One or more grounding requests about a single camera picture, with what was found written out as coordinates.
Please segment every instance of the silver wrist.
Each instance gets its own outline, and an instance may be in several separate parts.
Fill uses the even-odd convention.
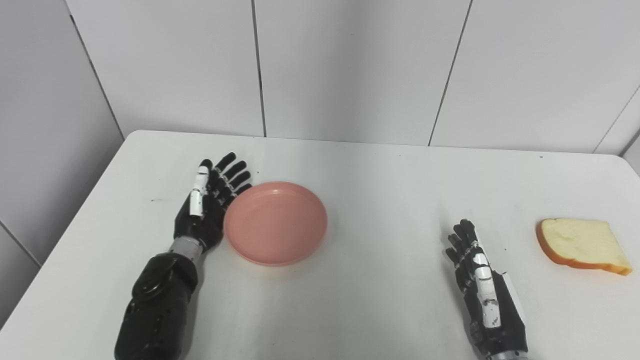
[[[198,259],[202,255],[202,245],[194,238],[181,236],[173,240],[169,252],[183,255],[195,264],[198,263]]]
[[[529,357],[524,351],[508,350],[487,357],[487,360],[527,360]]]

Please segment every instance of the robotic arm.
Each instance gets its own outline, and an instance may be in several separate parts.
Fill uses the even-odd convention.
[[[491,269],[475,226],[465,219],[453,230],[446,253],[471,316],[474,343],[487,360],[528,359],[524,323],[503,276]]]
[[[173,244],[151,258],[133,286],[116,341],[116,360],[176,360],[182,352],[188,305],[198,284],[200,255],[222,240],[227,208],[251,174],[231,152],[214,167],[204,159],[175,218]]]

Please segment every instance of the pink plate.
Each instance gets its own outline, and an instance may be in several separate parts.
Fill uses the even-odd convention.
[[[300,185],[264,183],[231,203],[224,229],[231,246],[256,264],[297,263],[315,251],[326,233],[326,210]]]

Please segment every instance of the prosthetic hand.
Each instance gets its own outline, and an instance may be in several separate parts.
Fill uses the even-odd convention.
[[[461,220],[449,235],[446,250],[455,265],[456,282],[471,315],[469,331],[487,360],[521,360],[527,357],[525,326],[501,274],[493,271],[478,244],[469,220]]]
[[[227,208],[243,191],[251,176],[246,163],[231,152],[214,167],[204,159],[191,193],[175,218],[173,245],[147,263],[133,286],[116,341],[116,360],[176,360],[191,295],[198,284],[200,255],[222,240]]]

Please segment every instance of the wall seam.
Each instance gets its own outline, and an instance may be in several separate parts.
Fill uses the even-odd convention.
[[[638,85],[636,87],[636,90],[631,95],[631,97],[629,97],[629,100],[627,100],[625,105],[622,107],[622,110],[620,110],[620,112],[618,113],[618,116],[615,118],[615,120],[613,120],[613,123],[607,129],[607,132],[604,133],[604,136],[600,139],[600,141],[598,142],[598,145],[596,145],[596,147],[593,149],[593,151],[591,151],[592,154],[595,153],[596,150],[598,150],[598,148],[600,147],[600,144],[602,144],[602,142],[607,137],[607,135],[609,134],[611,129],[613,129],[613,125],[615,125],[616,122],[618,121],[618,119],[620,119],[620,117],[622,116],[622,113],[625,112],[625,109],[627,109],[627,106],[629,106],[629,103],[631,103],[631,100],[633,100],[634,96],[636,96],[636,93],[638,92],[639,89],[640,89],[640,85]],[[624,154],[627,151],[627,149],[629,148],[630,144],[633,143],[634,140],[635,140],[635,136],[634,136],[634,139],[632,139],[632,141],[623,148],[623,150],[620,152],[620,156],[622,156],[622,154]]]
[[[18,247],[20,247],[20,249],[22,249],[22,251],[24,251],[25,254],[27,254],[27,257],[31,259],[38,268],[42,268],[42,264],[40,264],[37,258],[31,253],[31,251],[29,251],[29,249],[27,249],[26,246],[24,246],[18,240],[18,238],[15,237],[15,235],[9,230],[9,228],[4,224],[4,222],[2,222],[2,220],[0,220],[0,227],[4,229],[4,231],[9,235],[9,237],[16,243],[16,245],[18,245]]]
[[[267,120],[264,116],[264,95],[262,93],[262,67],[260,66],[260,47],[258,46],[258,23],[255,18],[255,0],[251,0],[253,19],[253,40],[255,41],[255,61],[258,65],[258,87],[260,89],[260,111],[262,112],[262,135],[267,137]]]
[[[462,36],[465,33],[465,28],[467,27],[467,20],[469,20],[469,14],[471,13],[471,5],[473,5],[474,0],[469,1],[469,7],[467,8],[467,14],[465,15],[465,21],[462,23],[462,30],[460,30],[460,37],[458,38],[458,43],[456,44],[456,50],[453,53],[453,59],[451,60],[451,67],[449,68],[449,74],[447,75],[447,81],[444,84],[444,90],[442,90],[442,97],[440,98],[440,105],[438,105],[438,112],[436,113],[436,119],[433,122],[433,127],[431,128],[431,136],[429,136],[429,142],[427,146],[431,146],[431,141],[433,140],[433,134],[436,131],[436,124],[438,123],[438,118],[440,117],[440,110],[442,110],[442,104],[444,103],[444,97],[447,95],[447,89],[449,88],[449,80],[451,80],[451,74],[453,73],[453,67],[456,64],[456,58],[458,57],[458,51],[460,50],[460,43],[462,43]]]
[[[78,39],[80,39],[80,44],[82,44],[82,48],[84,50],[84,54],[86,55],[87,60],[89,60],[89,65],[91,66],[91,70],[93,71],[93,75],[95,76],[95,80],[98,82],[98,86],[100,87],[100,91],[102,92],[102,97],[104,98],[104,101],[107,103],[107,107],[109,108],[109,112],[111,114],[111,118],[113,119],[113,122],[116,124],[116,128],[118,129],[118,132],[120,133],[120,137],[122,137],[122,141],[124,141],[125,140],[124,134],[122,133],[122,129],[120,128],[120,124],[118,123],[118,120],[116,119],[116,115],[113,113],[113,108],[111,107],[111,103],[109,102],[109,99],[107,98],[107,94],[106,94],[106,92],[104,92],[104,87],[102,87],[102,83],[100,82],[100,78],[98,77],[98,72],[95,70],[95,66],[93,66],[93,61],[91,60],[91,56],[89,56],[89,52],[86,50],[86,46],[84,44],[84,40],[82,39],[82,35],[80,35],[80,30],[78,30],[78,27],[77,27],[77,24],[76,24],[76,20],[74,19],[74,16],[71,15],[71,14],[69,14],[69,17],[71,18],[71,23],[74,25],[74,28],[76,29],[76,34],[78,35]]]

